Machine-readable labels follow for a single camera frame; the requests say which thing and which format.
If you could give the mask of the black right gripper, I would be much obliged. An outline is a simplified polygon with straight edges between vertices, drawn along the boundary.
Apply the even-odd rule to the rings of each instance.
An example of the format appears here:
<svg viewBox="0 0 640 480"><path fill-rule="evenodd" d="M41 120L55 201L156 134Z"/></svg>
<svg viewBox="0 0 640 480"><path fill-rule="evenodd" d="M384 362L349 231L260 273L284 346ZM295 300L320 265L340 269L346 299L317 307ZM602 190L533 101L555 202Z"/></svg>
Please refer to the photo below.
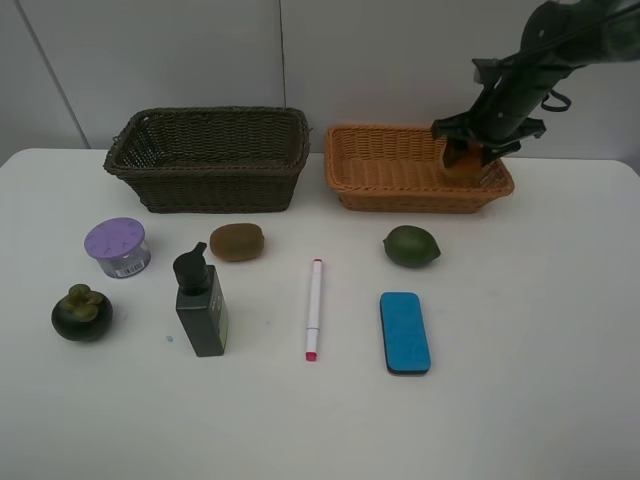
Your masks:
<svg viewBox="0 0 640 480"><path fill-rule="evenodd" d="M475 81L482 86L469 110L433 122L433 139L446 139L445 168L454 168L479 144L480 169L520 149L520 141L541 136L544 123L530 113L546 95L546 68L535 64L506 64L498 59L474 59Z"/></svg>

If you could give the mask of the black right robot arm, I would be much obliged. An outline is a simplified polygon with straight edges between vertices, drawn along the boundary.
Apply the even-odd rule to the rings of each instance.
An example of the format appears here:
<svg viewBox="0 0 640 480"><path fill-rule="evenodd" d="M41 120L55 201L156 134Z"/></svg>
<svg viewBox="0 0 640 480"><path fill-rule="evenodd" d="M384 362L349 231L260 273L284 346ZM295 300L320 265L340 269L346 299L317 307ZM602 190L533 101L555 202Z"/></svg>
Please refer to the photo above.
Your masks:
<svg viewBox="0 0 640 480"><path fill-rule="evenodd" d="M555 87L574 71L638 58L638 2L543 3L529 17L518 52L474 59L482 90L470 109L433 122L433 139L446 141L445 173L472 177L519 151L522 140L541 137L545 124L531 114L536 108L567 111L571 101Z"/></svg>

